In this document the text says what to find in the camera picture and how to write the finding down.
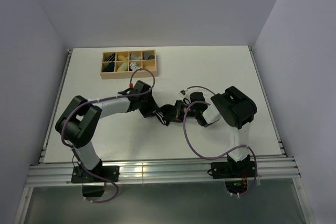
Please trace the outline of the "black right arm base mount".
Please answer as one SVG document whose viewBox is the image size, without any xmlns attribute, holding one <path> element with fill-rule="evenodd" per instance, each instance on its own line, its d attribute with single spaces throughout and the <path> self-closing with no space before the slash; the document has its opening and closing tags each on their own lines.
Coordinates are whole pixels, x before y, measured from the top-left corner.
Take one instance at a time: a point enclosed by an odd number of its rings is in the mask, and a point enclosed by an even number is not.
<svg viewBox="0 0 336 224">
<path fill-rule="evenodd" d="M 256 174 L 255 162 L 213 162 L 207 173 L 213 179 L 254 178 Z"/>
</svg>

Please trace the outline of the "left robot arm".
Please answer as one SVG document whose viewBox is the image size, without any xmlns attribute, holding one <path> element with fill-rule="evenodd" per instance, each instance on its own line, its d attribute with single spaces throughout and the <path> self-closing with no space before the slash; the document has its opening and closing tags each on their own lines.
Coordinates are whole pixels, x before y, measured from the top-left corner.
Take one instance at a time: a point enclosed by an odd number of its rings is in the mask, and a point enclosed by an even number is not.
<svg viewBox="0 0 336 224">
<path fill-rule="evenodd" d="M 156 116 L 165 125 L 167 121 L 158 107 L 152 93 L 121 94 L 101 100 L 87 100 L 75 96 L 58 119 L 55 129 L 61 135 L 62 143 L 71 148 L 83 169 L 83 175 L 91 182 L 108 178 L 111 174 L 103 167 L 97 155 L 92 138 L 101 118 L 118 113 L 140 111 L 144 118 Z"/>
</svg>

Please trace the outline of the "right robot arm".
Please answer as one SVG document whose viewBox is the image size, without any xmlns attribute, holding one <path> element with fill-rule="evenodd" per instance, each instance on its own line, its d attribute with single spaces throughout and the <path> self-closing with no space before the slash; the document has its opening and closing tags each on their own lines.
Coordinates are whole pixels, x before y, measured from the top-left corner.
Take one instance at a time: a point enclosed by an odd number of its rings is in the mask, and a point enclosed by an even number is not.
<svg viewBox="0 0 336 224">
<path fill-rule="evenodd" d="M 174 105 L 165 105 L 161 109 L 166 121 L 183 123 L 187 144 L 198 157 L 209 161 L 227 157 L 225 162 L 211 164 L 213 178 L 257 176 L 256 156 L 248 145 L 250 126 L 257 113 L 257 106 L 235 86 L 227 88 L 223 94 L 213 93 L 211 104 L 205 102 L 202 92 L 193 92 L 189 99 L 177 100 Z M 202 127 L 208 127 L 223 118 L 230 130 L 229 150 L 214 157 L 198 153 L 187 136 L 187 118 L 195 118 Z"/>
</svg>

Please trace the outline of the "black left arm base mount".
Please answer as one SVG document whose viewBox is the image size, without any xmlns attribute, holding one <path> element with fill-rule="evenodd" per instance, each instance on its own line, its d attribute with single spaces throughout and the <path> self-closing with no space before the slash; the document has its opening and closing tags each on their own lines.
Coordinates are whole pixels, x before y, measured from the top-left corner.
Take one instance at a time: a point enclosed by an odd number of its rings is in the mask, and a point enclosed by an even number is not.
<svg viewBox="0 0 336 224">
<path fill-rule="evenodd" d="M 119 166 L 102 166 L 98 175 L 90 175 L 82 167 L 76 166 L 73 168 L 71 183 L 87 184 L 87 183 L 105 183 L 108 181 L 117 182 L 119 178 Z"/>
</svg>

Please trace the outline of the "wooden compartment box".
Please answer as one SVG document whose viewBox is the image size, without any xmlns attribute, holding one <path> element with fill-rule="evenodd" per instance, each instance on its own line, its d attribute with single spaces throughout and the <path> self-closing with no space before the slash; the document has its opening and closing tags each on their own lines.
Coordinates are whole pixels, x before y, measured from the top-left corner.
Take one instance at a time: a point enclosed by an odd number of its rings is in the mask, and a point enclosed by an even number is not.
<svg viewBox="0 0 336 224">
<path fill-rule="evenodd" d="M 110 51 L 102 53 L 100 76 L 102 79 L 125 79 L 139 68 L 135 76 L 151 77 L 149 70 L 155 77 L 159 75 L 157 68 L 157 56 L 154 49 Z"/>
</svg>

